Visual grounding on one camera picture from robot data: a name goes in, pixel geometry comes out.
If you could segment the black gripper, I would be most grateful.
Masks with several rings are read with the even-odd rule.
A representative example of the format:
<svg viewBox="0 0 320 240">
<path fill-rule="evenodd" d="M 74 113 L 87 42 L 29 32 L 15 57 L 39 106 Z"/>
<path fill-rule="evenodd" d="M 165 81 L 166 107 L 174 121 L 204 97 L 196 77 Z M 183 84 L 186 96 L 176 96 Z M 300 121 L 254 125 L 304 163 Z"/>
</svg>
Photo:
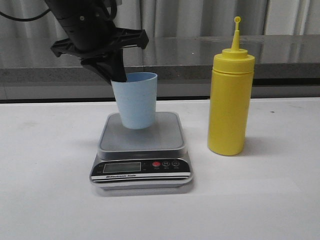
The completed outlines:
<svg viewBox="0 0 320 240">
<path fill-rule="evenodd" d="M 116 27 L 115 9 L 84 9 L 76 13 L 53 9 L 52 13 L 68 36 L 51 46 L 55 56 L 68 54 L 83 58 L 81 65 L 108 84 L 127 81 L 122 49 L 145 49 L 149 42 L 143 29 Z"/>
</svg>

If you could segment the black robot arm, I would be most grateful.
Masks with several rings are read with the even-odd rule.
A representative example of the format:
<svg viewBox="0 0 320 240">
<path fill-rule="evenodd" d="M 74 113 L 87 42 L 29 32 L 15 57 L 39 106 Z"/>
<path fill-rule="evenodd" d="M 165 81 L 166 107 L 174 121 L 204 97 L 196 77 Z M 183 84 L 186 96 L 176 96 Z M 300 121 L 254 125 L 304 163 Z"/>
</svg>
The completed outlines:
<svg viewBox="0 0 320 240">
<path fill-rule="evenodd" d="M 84 68 L 108 83 L 127 81 L 123 49 L 145 49 L 149 38 L 144 29 L 116 27 L 115 0 L 47 0 L 45 3 L 68 36 L 51 46 L 56 57 L 75 56 Z"/>
</svg>

